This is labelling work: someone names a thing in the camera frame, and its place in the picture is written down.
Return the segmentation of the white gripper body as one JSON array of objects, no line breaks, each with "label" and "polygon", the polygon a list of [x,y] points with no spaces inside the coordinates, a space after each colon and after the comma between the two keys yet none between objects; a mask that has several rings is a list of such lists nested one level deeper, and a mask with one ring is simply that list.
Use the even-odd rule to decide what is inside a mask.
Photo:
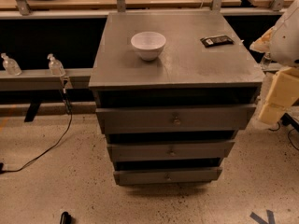
[{"label": "white gripper body", "polygon": [[254,41],[251,50],[269,52],[271,59],[283,65],[273,76],[271,88],[264,103],[291,107],[298,100],[298,31],[291,28],[272,27]]}]

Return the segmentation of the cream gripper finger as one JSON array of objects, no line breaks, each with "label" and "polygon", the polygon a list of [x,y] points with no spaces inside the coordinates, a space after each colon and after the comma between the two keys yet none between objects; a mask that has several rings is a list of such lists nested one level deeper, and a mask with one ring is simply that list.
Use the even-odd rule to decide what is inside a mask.
[{"label": "cream gripper finger", "polygon": [[258,120],[262,123],[273,125],[277,123],[286,113],[287,108],[280,105],[265,103],[258,116]]}]

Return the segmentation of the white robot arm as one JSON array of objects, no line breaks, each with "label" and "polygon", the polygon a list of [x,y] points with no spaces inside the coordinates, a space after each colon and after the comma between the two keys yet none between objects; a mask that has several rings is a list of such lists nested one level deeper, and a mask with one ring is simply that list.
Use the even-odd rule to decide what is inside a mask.
[{"label": "white robot arm", "polygon": [[273,75],[270,90],[263,102],[258,120],[272,125],[299,99],[299,0],[295,0],[260,38],[249,48],[266,53],[283,65]]}]

